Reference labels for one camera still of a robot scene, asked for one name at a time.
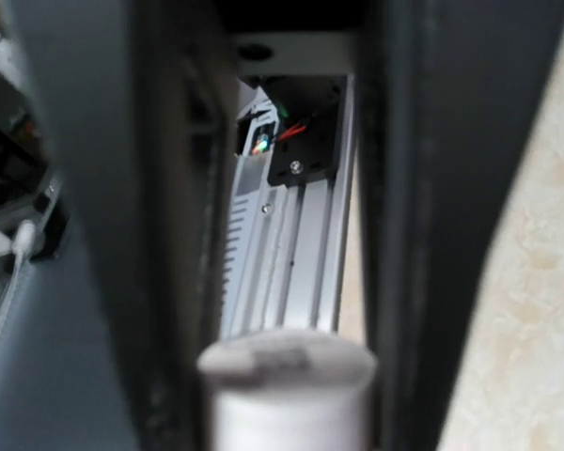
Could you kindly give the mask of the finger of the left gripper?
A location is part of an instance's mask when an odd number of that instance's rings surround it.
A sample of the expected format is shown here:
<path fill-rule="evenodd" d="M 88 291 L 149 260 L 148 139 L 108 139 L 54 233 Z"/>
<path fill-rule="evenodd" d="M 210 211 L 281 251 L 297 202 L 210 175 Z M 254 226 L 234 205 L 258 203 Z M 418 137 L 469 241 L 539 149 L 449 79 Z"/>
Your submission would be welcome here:
<path fill-rule="evenodd" d="M 44 142 L 145 450 L 198 450 L 237 60 L 357 82 L 367 342 L 385 450 L 440 441 L 479 280 L 564 29 L 564 1 L 12 1 Z"/>

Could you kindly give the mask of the white pill bottle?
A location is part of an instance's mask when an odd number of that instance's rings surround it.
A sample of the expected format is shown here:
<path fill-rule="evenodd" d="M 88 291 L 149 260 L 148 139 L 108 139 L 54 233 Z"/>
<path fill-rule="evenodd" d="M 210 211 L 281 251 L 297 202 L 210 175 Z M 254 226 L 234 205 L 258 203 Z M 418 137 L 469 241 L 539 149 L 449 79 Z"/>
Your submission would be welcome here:
<path fill-rule="evenodd" d="M 377 360 L 336 334 L 272 329 L 219 341 L 197 369 L 209 450 L 369 450 Z"/>

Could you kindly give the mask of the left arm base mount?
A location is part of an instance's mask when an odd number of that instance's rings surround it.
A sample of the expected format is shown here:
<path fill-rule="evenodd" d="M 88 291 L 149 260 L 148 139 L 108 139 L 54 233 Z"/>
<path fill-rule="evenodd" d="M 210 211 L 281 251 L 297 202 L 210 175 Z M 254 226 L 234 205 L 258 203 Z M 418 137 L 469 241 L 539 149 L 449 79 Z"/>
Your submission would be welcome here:
<path fill-rule="evenodd" d="M 268 183 L 293 187 L 336 176 L 345 76 L 275 76 L 262 89 L 279 119 Z"/>

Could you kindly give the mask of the front aluminium rail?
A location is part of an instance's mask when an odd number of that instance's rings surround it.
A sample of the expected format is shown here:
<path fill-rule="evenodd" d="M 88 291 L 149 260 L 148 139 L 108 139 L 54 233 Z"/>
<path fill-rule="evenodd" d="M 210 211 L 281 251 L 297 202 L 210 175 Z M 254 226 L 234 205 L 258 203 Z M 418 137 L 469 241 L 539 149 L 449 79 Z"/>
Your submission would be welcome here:
<path fill-rule="evenodd" d="M 243 109 L 227 223 L 222 338 L 338 326 L 355 154 L 354 45 L 334 32 L 242 33 L 235 43 Z M 275 76 L 345 76 L 336 176 L 271 186 L 279 119 L 262 89 Z"/>

